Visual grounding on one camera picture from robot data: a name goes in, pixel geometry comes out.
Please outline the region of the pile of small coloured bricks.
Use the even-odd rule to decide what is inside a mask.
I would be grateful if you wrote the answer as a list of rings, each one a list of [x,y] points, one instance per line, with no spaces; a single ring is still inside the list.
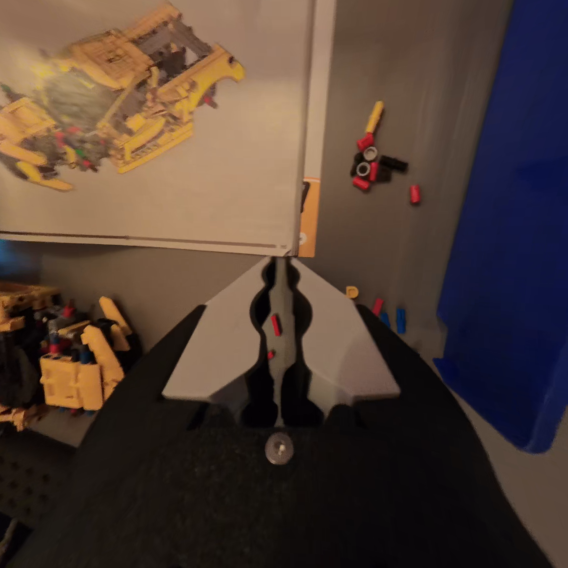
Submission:
[[[391,181],[394,173],[406,174],[409,164],[406,161],[380,154],[376,144],[376,132],[382,120],[385,104],[377,101],[367,119],[364,134],[356,141],[357,153],[354,155],[349,176],[354,188],[362,193],[368,193],[372,187]],[[411,206],[422,204],[422,189],[414,184],[409,187],[409,203]],[[376,298],[372,312],[388,328],[391,327],[390,317],[385,309],[385,301]],[[406,309],[395,309],[395,332],[405,335],[407,332]]]

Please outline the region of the blue plastic bin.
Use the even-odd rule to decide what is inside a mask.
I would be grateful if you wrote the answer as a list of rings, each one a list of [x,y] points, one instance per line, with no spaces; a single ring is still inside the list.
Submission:
[[[567,407],[567,1],[515,1],[437,315],[444,382],[518,449]]]

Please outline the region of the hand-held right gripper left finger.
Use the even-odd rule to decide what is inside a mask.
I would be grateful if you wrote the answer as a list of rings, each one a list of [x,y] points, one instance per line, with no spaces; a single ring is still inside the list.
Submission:
[[[261,358],[262,328],[253,320],[253,304],[272,262],[262,258],[205,304],[162,390],[165,399],[217,404],[238,420],[249,398],[245,374]]]

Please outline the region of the instruction booklet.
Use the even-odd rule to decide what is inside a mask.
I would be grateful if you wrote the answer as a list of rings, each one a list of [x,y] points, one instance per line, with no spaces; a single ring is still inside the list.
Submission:
[[[1,1],[1,239],[295,255],[336,1]]]

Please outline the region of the yellow brick model car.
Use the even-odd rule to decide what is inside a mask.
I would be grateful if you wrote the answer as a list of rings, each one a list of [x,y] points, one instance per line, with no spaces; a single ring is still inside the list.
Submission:
[[[21,432],[50,410],[71,416],[99,411],[46,404],[40,383],[40,358],[46,354],[98,364],[103,404],[110,398],[141,358],[142,348],[116,302],[102,296],[99,306],[103,316],[93,319],[74,300],[63,302],[59,288],[1,281],[1,425]]]

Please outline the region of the black dotted rubber mat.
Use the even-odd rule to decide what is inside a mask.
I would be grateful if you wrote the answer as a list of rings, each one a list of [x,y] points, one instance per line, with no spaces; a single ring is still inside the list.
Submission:
[[[76,448],[32,430],[1,429],[1,567],[56,504]]]

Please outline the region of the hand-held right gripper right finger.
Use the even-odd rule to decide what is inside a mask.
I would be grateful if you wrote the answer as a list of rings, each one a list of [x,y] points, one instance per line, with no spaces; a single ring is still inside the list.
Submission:
[[[302,335],[303,359],[311,372],[308,399],[328,416],[337,405],[400,396],[401,389],[352,299],[297,259],[298,293],[311,320]]]

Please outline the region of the yellow brick hood panel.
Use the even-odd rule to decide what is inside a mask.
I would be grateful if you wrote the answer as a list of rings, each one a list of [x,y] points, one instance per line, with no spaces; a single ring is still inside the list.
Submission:
[[[40,358],[44,398],[51,407],[98,411],[103,406],[101,368],[70,356],[46,354]]]

